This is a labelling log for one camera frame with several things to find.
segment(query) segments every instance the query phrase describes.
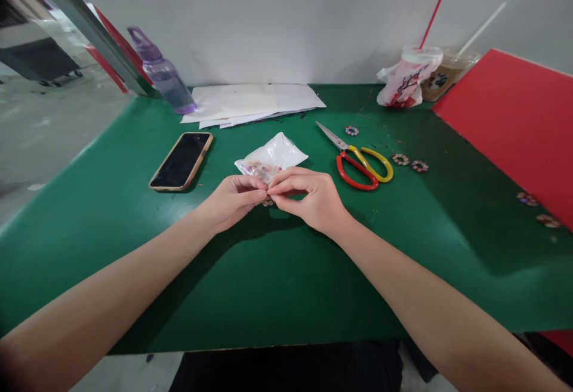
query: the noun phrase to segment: scissors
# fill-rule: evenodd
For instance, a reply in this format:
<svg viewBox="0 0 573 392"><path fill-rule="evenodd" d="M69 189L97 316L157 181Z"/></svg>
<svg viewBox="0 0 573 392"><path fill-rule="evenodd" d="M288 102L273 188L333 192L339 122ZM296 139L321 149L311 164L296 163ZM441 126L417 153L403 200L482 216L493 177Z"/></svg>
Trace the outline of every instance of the scissors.
<svg viewBox="0 0 573 392"><path fill-rule="evenodd" d="M380 183L386 183L392 180L392 177L394 177L394 169L392 168L390 162L388 162L388 160L384 156L380 155L378 152L373 151L372 149L366 149L365 147L363 147L360 150L358 150L354 146L349 146L342 139L334 135L334 133L330 131L328 128L324 127L319 122L317 122L316 124L321 128L321 130L326 134L326 136L330 138L330 141L332 141L340 149L340 155L336 157L336 167L338 168L338 173L340 174L340 177L342 177L346 183L348 183L352 187L355 187L356 189L374 190L378 187ZM348 156L347 154L348 150L351 150L356 155L356 157L360 160L360 162L362 162L363 166L357 163L350 156ZM370 164L366 161L366 159L364 159L364 156L362 156L361 152L367 153L377 158L386 167L387 171L386 177L382 177L380 174L374 171L374 168L372 168ZM350 162L350 164L354 166L354 168L356 168L358 171L366 175L366 177L368 177L371 180L372 184L367 185L358 183L352 180L350 177L348 177L344 172L344 168L342 167L343 158L346 161Z"/></svg>

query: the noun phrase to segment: person's left hand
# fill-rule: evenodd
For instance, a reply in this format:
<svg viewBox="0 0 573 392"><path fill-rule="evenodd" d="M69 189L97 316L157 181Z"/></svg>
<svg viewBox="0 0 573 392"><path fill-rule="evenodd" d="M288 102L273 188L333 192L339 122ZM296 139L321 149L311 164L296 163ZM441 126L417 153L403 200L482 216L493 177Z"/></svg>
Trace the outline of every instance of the person's left hand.
<svg viewBox="0 0 573 392"><path fill-rule="evenodd" d="M267 185L257 177L226 177L192 213L209 231L223 232L243 219L267 197Z"/></svg>

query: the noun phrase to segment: purple water bottle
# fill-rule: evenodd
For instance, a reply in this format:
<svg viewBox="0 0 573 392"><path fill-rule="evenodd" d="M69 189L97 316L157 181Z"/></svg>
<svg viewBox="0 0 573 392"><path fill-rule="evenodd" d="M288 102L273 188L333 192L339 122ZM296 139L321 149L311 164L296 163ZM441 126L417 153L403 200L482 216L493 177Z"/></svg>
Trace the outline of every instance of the purple water bottle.
<svg viewBox="0 0 573 392"><path fill-rule="evenodd" d="M128 27L127 31L133 38L137 53L143 60L143 71L152 80L155 88L161 92L165 101L172 105L178 115L194 112L197 104L172 62L163 58L157 46L151 43L141 29Z"/></svg>

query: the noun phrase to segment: scissor blade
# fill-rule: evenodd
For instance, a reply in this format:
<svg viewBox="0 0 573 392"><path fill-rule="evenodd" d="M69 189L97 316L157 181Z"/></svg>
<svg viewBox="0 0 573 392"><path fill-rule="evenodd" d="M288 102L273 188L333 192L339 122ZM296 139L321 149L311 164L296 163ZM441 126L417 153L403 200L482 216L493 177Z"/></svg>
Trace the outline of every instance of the scissor blade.
<svg viewBox="0 0 573 392"><path fill-rule="evenodd" d="M332 141L336 145L336 147L338 147L340 150L348 149L348 144L346 144L345 142L342 141L342 139L334 135L334 133L330 131L330 129L328 129L318 121L315 122L321 128L321 130L326 134L326 136L330 138L330 141Z"/></svg>

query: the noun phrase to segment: bottle cap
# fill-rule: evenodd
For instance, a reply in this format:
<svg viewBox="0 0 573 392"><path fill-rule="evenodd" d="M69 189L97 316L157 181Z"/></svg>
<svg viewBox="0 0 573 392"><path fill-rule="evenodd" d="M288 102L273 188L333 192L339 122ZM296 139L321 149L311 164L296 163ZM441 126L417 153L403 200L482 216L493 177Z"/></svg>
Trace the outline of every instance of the bottle cap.
<svg viewBox="0 0 573 392"><path fill-rule="evenodd" d="M135 43L135 49L142 60L156 61L163 57L159 48L151 43L151 40L147 38L139 27L127 27L127 31L130 33Z"/></svg>

